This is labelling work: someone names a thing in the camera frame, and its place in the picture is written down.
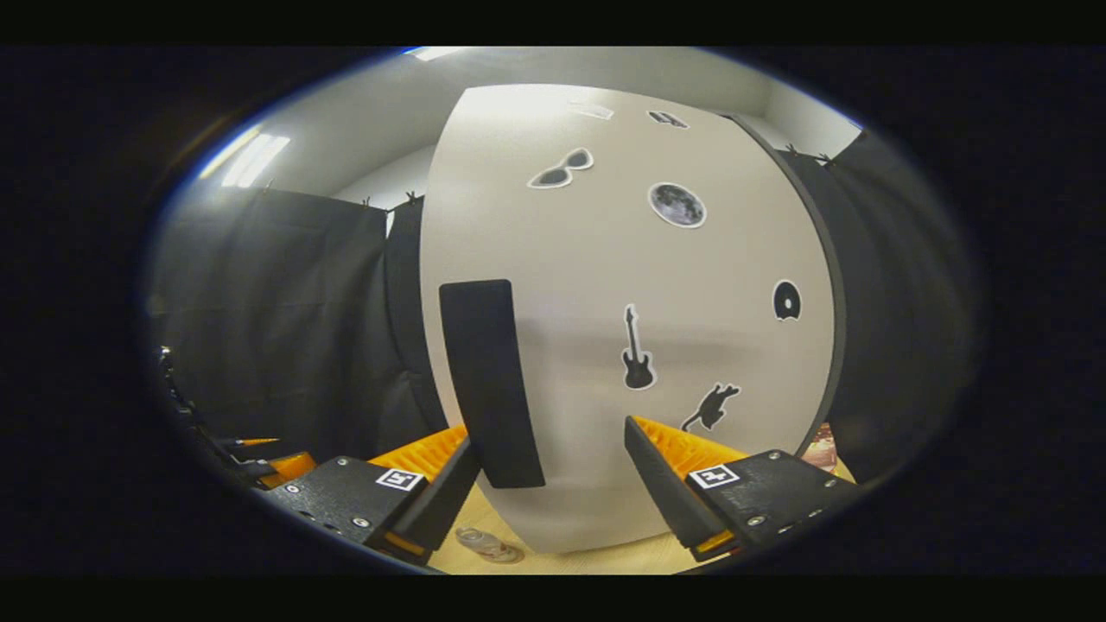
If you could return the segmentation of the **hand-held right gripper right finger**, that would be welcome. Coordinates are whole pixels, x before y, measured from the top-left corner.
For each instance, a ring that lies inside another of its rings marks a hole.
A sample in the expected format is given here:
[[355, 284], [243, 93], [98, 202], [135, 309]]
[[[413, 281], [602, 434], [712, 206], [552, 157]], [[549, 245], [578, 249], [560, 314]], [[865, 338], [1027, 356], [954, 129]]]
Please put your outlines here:
[[755, 559], [846, 511], [860, 486], [786, 450], [747, 455], [628, 416], [624, 448], [664, 523], [696, 562]]

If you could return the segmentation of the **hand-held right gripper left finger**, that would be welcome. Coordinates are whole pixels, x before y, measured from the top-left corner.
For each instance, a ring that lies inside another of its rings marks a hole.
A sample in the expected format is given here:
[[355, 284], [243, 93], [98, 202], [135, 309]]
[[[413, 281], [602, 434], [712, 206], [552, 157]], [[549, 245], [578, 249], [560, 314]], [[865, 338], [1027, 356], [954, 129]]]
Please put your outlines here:
[[458, 425], [371, 460], [337, 456], [257, 495], [344, 545], [426, 567], [480, 471], [469, 433]]

